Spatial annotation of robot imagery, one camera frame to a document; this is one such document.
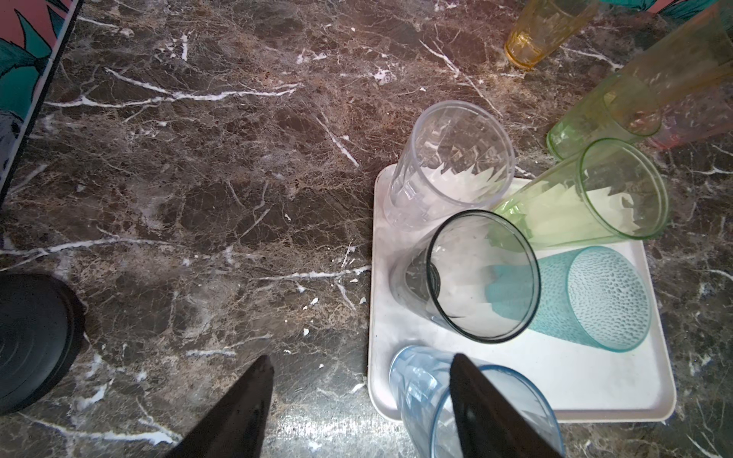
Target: black round lid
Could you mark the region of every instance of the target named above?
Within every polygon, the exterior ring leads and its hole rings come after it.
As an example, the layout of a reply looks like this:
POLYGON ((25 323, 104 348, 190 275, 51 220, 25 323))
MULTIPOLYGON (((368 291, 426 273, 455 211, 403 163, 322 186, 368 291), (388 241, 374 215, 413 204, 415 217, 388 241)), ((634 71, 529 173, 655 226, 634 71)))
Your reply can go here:
POLYGON ((69 370, 84 337, 84 308, 62 281, 0 276, 0 414, 48 393, 69 370))

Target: light blue plastic cup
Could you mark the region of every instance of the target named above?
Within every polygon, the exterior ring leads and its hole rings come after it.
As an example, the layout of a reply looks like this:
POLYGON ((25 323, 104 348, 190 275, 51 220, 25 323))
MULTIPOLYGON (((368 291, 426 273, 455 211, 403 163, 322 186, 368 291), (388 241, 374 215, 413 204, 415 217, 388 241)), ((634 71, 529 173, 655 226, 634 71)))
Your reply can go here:
MULTIPOLYGON (((523 274, 505 266, 504 275, 523 274)), ((529 328, 576 344, 627 352, 649 333, 652 306, 641 276, 625 256, 605 246, 590 246, 539 260, 542 286, 529 328)), ((487 290, 487 299, 502 292, 487 290)), ((513 309, 492 305, 502 317, 513 309)))
MULTIPOLYGON (((453 357, 450 352, 413 345, 400 350, 392 360, 389 386, 422 458, 463 456, 449 391, 453 357)), ((555 413, 537 387, 515 370, 472 361, 527 424, 564 456, 555 413)))

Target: dark brown marble surface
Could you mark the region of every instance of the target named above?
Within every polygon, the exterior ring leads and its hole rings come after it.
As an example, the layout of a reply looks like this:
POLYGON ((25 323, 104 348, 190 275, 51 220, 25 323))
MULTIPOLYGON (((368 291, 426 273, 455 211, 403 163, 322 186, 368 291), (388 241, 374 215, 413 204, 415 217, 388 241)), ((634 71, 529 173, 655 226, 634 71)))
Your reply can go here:
MULTIPOLYGON (((522 72, 502 52, 520 8, 87 0, 1 214, 0 269, 65 279, 88 344, 0 418, 0 456, 162 456, 269 353, 263 456, 414 457, 362 385, 377 173, 421 110, 460 99, 539 174, 551 125, 667 27, 605 9, 522 72)), ((647 258, 677 409, 564 425, 569 457, 733 456, 733 138, 655 159, 674 218, 647 258)))

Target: clear plastic cup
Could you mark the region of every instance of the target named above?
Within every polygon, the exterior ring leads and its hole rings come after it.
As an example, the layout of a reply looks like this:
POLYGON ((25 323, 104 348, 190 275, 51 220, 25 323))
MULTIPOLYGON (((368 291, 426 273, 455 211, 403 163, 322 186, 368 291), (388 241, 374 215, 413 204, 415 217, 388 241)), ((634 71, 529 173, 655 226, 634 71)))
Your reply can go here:
POLYGON ((484 343, 503 342, 525 330, 537 309, 539 288, 537 258, 527 240, 485 210, 453 215, 403 253, 389 273, 398 303, 484 343), (507 266, 522 270, 506 276, 501 269, 507 266), (491 286, 498 293, 488 300, 491 286), (502 317, 494 307, 512 310, 512 317, 502 317))
MULTIPOLYGON (((449 392, 453 357, 434 348, 410 346, 397 353, 389 370, 402 422, 423 458, 463 456, 449 392)), ((529 426, 564 455, 555 414, 539 389, 515 370, 473 362, 529 426)))
POLYGON ((514 148, 493 116, 467 102, 436 103, 413 128, 384 213, 395 228, 423 229, 459 211, 496 204, 514 172, 514 148))
POLYGON ((638 149, 604 138, 563 160, 497 208, 532 248, 657 237, 669 217, 659 171, 638 149))

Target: white plastic tray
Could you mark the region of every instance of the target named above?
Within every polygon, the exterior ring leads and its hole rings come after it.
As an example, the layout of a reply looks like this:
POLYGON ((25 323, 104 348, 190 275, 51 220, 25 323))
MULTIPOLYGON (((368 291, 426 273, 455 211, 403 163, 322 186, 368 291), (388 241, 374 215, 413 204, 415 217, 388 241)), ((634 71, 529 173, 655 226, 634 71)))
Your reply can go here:
MULTIPOLYGON (((463 352, 519 371, 537 385, 560 422, 662 421, 672 414, 677 392, 654 298, 647 339, 626 353, 585 347, 532 330, 525 330, 503 344, 481 344, 417 317, 398 304, 389 292, 389 268, 401 250, 412 246, 430 229, 401 232, 384 218, 383 202, 394 168, 391 165, 382 170, 375 184, 369 324, 367 385, 372 404, 384 418, 400 421, 389 390, 388 372, 397 351, 410 344, 463 352)), ((514 178, 509 194, 527 182, 514 178)), ((652 291, 644 244, 632 241, 608 246, 636 266, 652 291)), ((535 254, 543 258, 567 249, 535 254)))

